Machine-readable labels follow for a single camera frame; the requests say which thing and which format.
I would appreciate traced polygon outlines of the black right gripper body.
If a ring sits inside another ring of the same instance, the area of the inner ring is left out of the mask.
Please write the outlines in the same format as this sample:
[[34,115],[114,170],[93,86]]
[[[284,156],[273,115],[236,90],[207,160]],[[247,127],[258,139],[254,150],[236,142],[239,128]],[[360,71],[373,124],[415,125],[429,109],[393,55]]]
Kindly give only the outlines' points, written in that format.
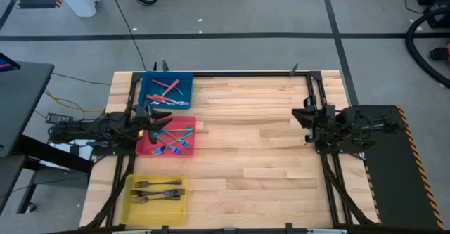
[[333,140],[339,131],[334,105],[325,105],[314,111],[314,140]]

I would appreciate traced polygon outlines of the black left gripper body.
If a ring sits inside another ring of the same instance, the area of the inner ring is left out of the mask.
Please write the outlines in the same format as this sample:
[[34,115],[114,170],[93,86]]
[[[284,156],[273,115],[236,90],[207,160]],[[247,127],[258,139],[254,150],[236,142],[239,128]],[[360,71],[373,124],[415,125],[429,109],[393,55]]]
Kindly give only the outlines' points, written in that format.
[[132,110],[135,112],[135,115],[132,119],[133,122],[143,126],[143,128],[139,129],[137,132],[137,137],[142,138],[143,132],[145,130],[148,133],[148,127],[152,122],[152,118],[150,117],[150,111],[152,110],[151,106],[149,105],[140,106],[139,104],[136,104],[132,106]]

